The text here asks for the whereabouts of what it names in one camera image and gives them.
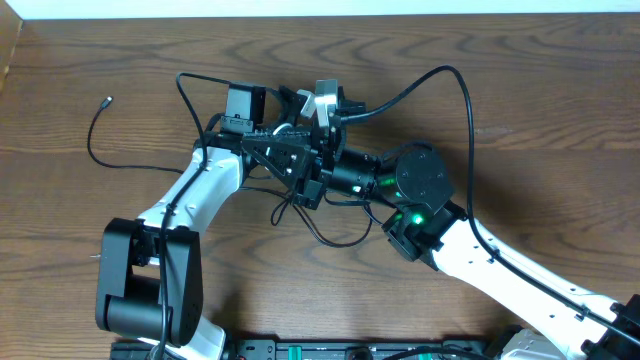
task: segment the wood grain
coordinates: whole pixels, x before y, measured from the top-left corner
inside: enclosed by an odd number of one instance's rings
[[[640,290],[640,15],[32,21],[0,96],[0,357],[105,358],[94,322],[104,226],[134,218],[175,176],[98,167],[86,131],[114,163],[184,167],[196,137],[179,71],[294,89],[338,78],[376,106],[451,63],[476,114],[477,212],[552,271],[626,302]],[[225,88],[187,80],[203,117]],[[450,76],[350,129],[380,153],[414,139],[446,158],[464,201],[466,122]],[[205,315],[281,338],[491,336],[520,320],[374,231],[354,249],[318,245],[277,199],[234,194],[203,240]],[[388,211],[375,208],[381,218]],[[364,230],[355,209],[312,214],[328,237]]]

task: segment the green led light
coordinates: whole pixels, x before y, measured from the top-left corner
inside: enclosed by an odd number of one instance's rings
[[[380,182],[380,186],[389,186],[389,185],[393,185],[396,183],[396,179],[394,178],[389,178],[387,180],[383,180]]]
[[[420,224],[422,224],[424,222],[424,218],[420,214],[413,215],[411,220],[413,220],[413,223],[416,224],[416,225],[420,225]]]

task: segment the cable connector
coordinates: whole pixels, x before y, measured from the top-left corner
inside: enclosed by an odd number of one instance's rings
[[[107,96],[107,98],[104,99],[102,104],[100,104],[100,108],[101,109],[106,109],[107,107],[109,107],[109,105],[111,105],[112,101],[113,101],[113,98],[111,96]]]

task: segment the wire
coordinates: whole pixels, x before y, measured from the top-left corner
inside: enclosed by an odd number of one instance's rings
[[[253,179],[253,180],[273,180],[276,177],[273,175],[265,175],[265,176],[253,176],[253,175],[247,175],[248,179]]]
[[[213,115],[211,119],[209,119],[209,122],[207,123],[207,127],[204,129],[204,131],[206,132],[206,131],[213,130],[213,127],[216,126],[218,121],[220,121],[220,118],[222,118],[223,116],[224,116],[224,113],[217,113]]]
[[[96,114],[93,116],[93,120],[91,120],[91,125],[89,126],[89,133],[87,134],[87,152],[89,152],[89,156],[91,157],[91,159],[93,159],[93,161],[95,161],[96,164],[98,164],[100,166],[104,166],[106,168],[110,168],[110,169],[145,169],[145,170],[168,171],[168,172],[174,172],[174,173],[177,173],[177,174],[182,174],[183,173],[182,170],[172,169],[172,168],[165,168],[165,167],[160,167],[160,166],[113,165],[113,164],[108,164],[108,163],[98,159],[94,155],[93,150],[91,150],[91,135],[93,134],[93,128],[96,125],[96,121],[98,121],[98,117],[100,117],[100,114],[102,114],[102,110],[108,108],[109,105],[111,105],[111,102],[113,102],[113,98],[111,96],[109,96],[106,99],[104,99],[102,104],[100,104],[100,107],[98,108],[98,111],[96,111]]]
[[[412,141],[412,142],[407,143],[407,144],[402,144],[402,145],[398,146],[395,149],[391,149],[389,151],[385,151],[384,154],[382,154],[382,156],[381,156],[382,161],[388,160],[393,155],[399,154],[399,153],[403,152],[405,149],[408,149],[408,148],[411,148],[411,147],[424,147],[424,148],[427,148],[429,150],[433,150],[433,145],[431,145],[430,143],[428,143],[426,141]]]
[[[379,107],[377,107],[377,108],[375,108],[375,109],[373,109],[371,111],[368,111],[366,113],[356,114],[356,115],[349,115],[349,116],[342,116],[342,117],[340,117],[340,120],[346,121],[346,122],[350,122],[350,121],[356,121],[356,120],[364,120],[364,119],[370,118],[370,117],[375,116],[375,115],[380,115],[383,112],[389,110],[393,105],[397,104],[400,100],[402,100],[405,97],[407,97],[407,95],[409,95],[413,90],[415,90],[418,86],[420,86],[423,82],[428,80],[430,77],[432,77],[433,75],[438,74],[440,72],[443,72],[443,71],[458,72],[458,70],[456,70],[456,68],[454,68],[451,65],[438,66],[437,68],[435,68],[435,69],[429,71],[428,73],[422,75],[418,80],[414,81],[413,84],[409,85],[408,88],[404,89],[400,94],[398,94],[393,99],[387,101],[382,106],[379,106]]]
[[[543,293],[547,294],[548,296],[552,297],[553,299],[559,301],[560,303],[562,303],[563,305],[569,307],[570,309],[576,311],[579,313],[580,316],[582,316],[583,318],[588,318],[593,320],[594,322],[604,326],[605,328],[617,333],[618,335],[626,338],[627,340],[631,341],[632,343],[634,343],[637,346],[640,346],[640,340],[634,338],[632,335],[618,329],[617,327],[615,327],[611,322],[609,322],[608,320],[602,318],[601,316],[597,315],[597,314],[593,314],[589,308],[587,308],[586,306],[580,306],[576,303],[574,303],[573,301],[565,298],[564,296],[562,296],[560,293],[558,293],[557,291],[549,288],[548,286],[540,283],[538,280],[534,279],[533,277],[531,277],[530,275],[526,274],[525,272],[523,272],[522,270],[518,269],[517,267],[515,267],[514,265],[512,265],[511,263],[509,263],[507,260],[505,260],[501,255],[500,252],[496,249],[493,249],[491,246],[489,246],[489,244],[486,242],[486,240],[484,240],[484,238],[482,237],[482,235],[480,234],[480,231],[478,230],[478,227],[476,225],[476,220],[475,217],[473,215],[473,191],[474,191],[474,176],[473,176],[473,164],[474,164],[474,155],[475,155],[475,143],[474,143],[474,124],[473,124],[473,109],[471,106],[471,98],[469,96],[469,90],[467,89],[467,85],[462,77],[462,74],[460,74],[460,72],[454,68],[451,65],[442,65],[442,66],[438,66],[437,68],[429,71],[428,73],[424,74],[422,77],[420,77],[418,80],[416,80],[413,84],[411,84],[408,88],[406,88],[403,92],[401,92],[398,96],[396,96],[395,98],[391,99],[390,101],[388,101],[386,104],[370,111],[367,113],[363,113],[363,114],[358,114],[358,115],[351,115],[351,116],[347,116],[347,117],[343,117],[342,120],[343,121],[352,121],[352,120],[362,120],[374,115],[379,115],[383,112],[385,112],[386,110],[388,110],[389,108],[391,108],[393,105],[395,105],[396,103],[398,103],[398,101],[402,100],[403,98],[405,98],[407,95],[409,95],[409,93],[411,93],[415,88],[417,88],[418,86],[420,86],[420,84],[422,84],[425,80],[429,79],[430,77],[432,77],[433,75],[436,75],[440,72],[443,71],[449,71],[451,73],[453,73],[453,75],[456,77],[456,80],[458,81],[458,85],[460,85],[460,89],[462,90],[462,94],[464,96],[464,101],[465,101],[465,105],[466,105],[466,110],[467,110],[467,121],[468,121],[468,127],[469,127],[469,159],[468,159],[468,168],[467,168],[467,173],[468,173],[468,180],[467,180],[467,216],[468,216],[468,220],[469,220],[469,226],[471,227],[471,231],[473,232],[473,235],[476,237],[476,239],[478,240],[478,242],[480,243],[480,245],[482,246],[482,248],[489,254],[491,255],[491,260],[495,260],[498,263],[500,263],[502,266],[504,266],[505,268],[507,268],[509,271],[511,271],[513,274],[515,274],[516,276],[518,276],[519,278],[521,278],[522,280],[524,280],[525,282],[527,282],[528,284],[530,284],[531,286],[537,288],[538,290],[542,291]]]
[[[252,191],[258,191],[258,192],[263,192],[263,193],[267,193],[267,194],[271,194],[274,196],[277,196],[279,198],[281,198],[283,201],[281,201],[274,209],[273,212],[271,213],[271,225],[273,226],[277,226],[280,223],[280,220],[282,219],[282,215],[284,213],[284,209],[286,209],[288,206],[291,206],[296,213],[298,214],[298,216],[300,217],[300,220],[302,220],[302,222],[305,224],[305,226],[307,227],[307,229],[309,230],[309,232],[311,233],[311,235],[321,244],[332,247],[332,248],[347,248],[347,247],[352,247],[352,246],[356,246],[358,244],[360,244],[362,241],[364,241],[367,236],[369,235],[369,231],[371,230],[371,226],[373,224],[373,220],[371,219],[371,217],[369,218],[369,224],[367,225],[367,229],[365,230],[364,234],[358,238],[357,240],[350,242],[350,243],[336,243],[334,241],[328,240],[327,238],[325,238],[320,231],[316,228],[315,224],[313,223],[313,220],[311,219],[311,217],[309,216],[309,214],[307,214],[306,211],[304,211],[303,208],[294,205],[291,203],[292,197],[291,195],[287,192],[287,193],[282,193],[280,191],[276,191],[276,190],[271,190],[271,189],[264,189],[264,188],[257,188],[257,187],[251,187],[251,186],[242,186],[240,187],[239,190],[252,190]],[[277,220],[274,220],[275,214],[277,213],[277,211],[280,210],[280,213],[278,215]]]
[[[176,196],[174,196],[173,200],[171,200],[171,202],[167,205],[164,216],[162,217],[162,224],[160,226],[160,234],[158,237],[158,242],[159,242],[158,258],[160,260],[160,292],[162,293],[161,301],[160,301],[162,305],[162,332],[160,336],[160,342],[157,345],[158,349],[154,354],[156,359],[162,359],[164,357],[165,346],[167,344],[167,338],[169,336],[168,332],[169,332],[170,312],[169,312],[169,299],[168,299],[168,286],[167,286],[167,263],[166,263],[166,256],[165,256],[166,246],[167,246],[166,232],[167,232],[167,227],[169,226],[169,219],[171,218],[171,216],[174,215],[174,210],[178,205],[178,202],[180,201],[182,196],[187,192],[189,187],[196,181],[198,176],[200,176],[200,174],[205,170],[207,161],[208,161],[208,153],[207,153],[208,151],[207,151],[207,146],[204,139],[204,131],[202,130],[202,124],[200,124],[200,119],[198,119],[198,114],[193,108],[193,105],[191,105],[191,101],[189,101],[189,97],[187,96],[187,94],[184,92],[184,89],[182,88],[180,79],[183,76],[201,79],[201,80],[213,81],[221,84],[229,84],[229,82],[226,80],[220,80],[220,79],[203,76],[203,75],[197,75],[197,74],[191,74],[191,73],[179,73],[178,75],[176,75],[176,87],[178,88],[178,92],[180,92],[180,96],[182,97],[182,100],[184,100],[184,103],[187,105],[187,108],[189,109],[189,113],[191,113],[191,117],[193,118],[193,122],[195,123],[196,128],[198,129],[198,135],[200,137],[200,146],[202,149],[202,161],[200,162],[200,165],[198,166],[196,171],[193,173],[193,175],[189,178],[189,180],[187,180],[187,182],[182,186],[182,188],[180,188]]]
[[[418,346],[413,350],[403,351],[395,355],[387,356],[383,360],[400,360],[400,359],[406,359],[410,356],[416,356],[421,354],[455,355],[455,356],[460,356],[462,358],[467,358],[467,359],[481,359],[481,360],[491,359],[488,356],[474,354],[468,351],[447,349],[447,348],[437,348],[437,347],[430,347],[430,346]]]
[[[371,205],[363,206],[362,211],[364,211],[364,213],[367,214],[369,219],[371,219],[371,221],[373,221],[376,225],[382,225],[382,221],[376,219],[376,217],[373,216],[373,212],[371,211]]]
[[[323,197],[324,197],[324,201],[326,201],[327,204],[333,205],[333,206],[366,206],[371,204],[369,201],[366,201],[366,200],[345,200],[345,201],[329,200],[327,199],[326,192],[324,193]]]

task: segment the black metal bracket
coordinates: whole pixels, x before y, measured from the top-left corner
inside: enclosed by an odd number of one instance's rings
[[[640,339],[640,295],[633,295],[626,306],[613,303],[611,311],[618,314],[613,326]],[[638,356],[637,345],[611,330],[607,330],[597,344],[585,340],[581,348],[588,360],[636,359]]]
[[[440,238],[458,220],[466,218],[464,210],[448,201],[432,217],[421,206],[404,207],[396,211],[382,225],[389,243],[406,260],[420,259],[433,270],[438,270],[432,251],[440,251],[444,245]]]
[[[96,323],[100,329],[124,337],[160,339],[160,280],[133,273],[134,265],[144,266],[150,254],[157,254],[154,234],[156,228],[138,221],[116,218],[107,225],[96,296]],[[171,310],[168,341],[182,346],[193,337],[202,314],[200,235],[184,228],[167,230],[166,249]]]

